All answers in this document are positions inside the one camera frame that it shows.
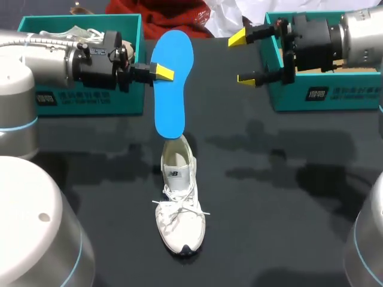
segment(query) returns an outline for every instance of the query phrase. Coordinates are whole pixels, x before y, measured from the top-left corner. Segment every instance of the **white plastic bag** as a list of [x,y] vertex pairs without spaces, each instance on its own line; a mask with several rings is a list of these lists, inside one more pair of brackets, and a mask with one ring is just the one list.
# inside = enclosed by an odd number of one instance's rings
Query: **white plastic bag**
[[377,6],[380,0],[204,0],[211,9],[205,27],[216,37],[243,28],[242,16],[261,25],[267,12],[351,11]]

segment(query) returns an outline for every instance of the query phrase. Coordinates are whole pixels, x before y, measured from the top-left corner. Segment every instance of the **shoe toe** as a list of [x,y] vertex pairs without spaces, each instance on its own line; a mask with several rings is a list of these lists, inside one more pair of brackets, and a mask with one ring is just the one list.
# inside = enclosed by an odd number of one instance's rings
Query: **shoe toe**
[[201,222],[179,223],[174,231],[164,237],[168,247],[176,254],[188,255],[197,251],[203,241],[205,224]]

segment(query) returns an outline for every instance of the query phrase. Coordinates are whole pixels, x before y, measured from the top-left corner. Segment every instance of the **shoe opening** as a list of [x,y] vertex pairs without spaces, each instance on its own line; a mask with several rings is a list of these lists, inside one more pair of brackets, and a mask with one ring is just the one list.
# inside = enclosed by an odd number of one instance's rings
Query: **shoe opening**
[[191,162],[189,145],[182,136],[179,139],[167,141],[164,150],[164,163],[167,166],[183,167]]

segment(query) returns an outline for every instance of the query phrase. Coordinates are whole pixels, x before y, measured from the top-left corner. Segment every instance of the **white cylindrical robot base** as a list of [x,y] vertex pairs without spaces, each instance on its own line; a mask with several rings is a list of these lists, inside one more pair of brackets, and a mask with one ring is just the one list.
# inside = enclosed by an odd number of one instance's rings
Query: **white cylindrical robot base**
[[0,155],[30,160],[38,152],[35,81],[19,59],[0,57]]
[[383,174],[366,199],[345,246],[344,269],[352,287],[383,286]]
[[91,287],[92,245],[55,181],[16,157],[0,174],[0,286]]

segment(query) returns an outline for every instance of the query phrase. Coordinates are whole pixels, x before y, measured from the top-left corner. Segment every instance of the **shoe tongue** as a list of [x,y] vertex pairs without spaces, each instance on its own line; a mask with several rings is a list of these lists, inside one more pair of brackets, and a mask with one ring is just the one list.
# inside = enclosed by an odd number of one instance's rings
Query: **shoe tongue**
[[165,176],[171,190],[187,190],[190,185],[190,166],[164,165]]

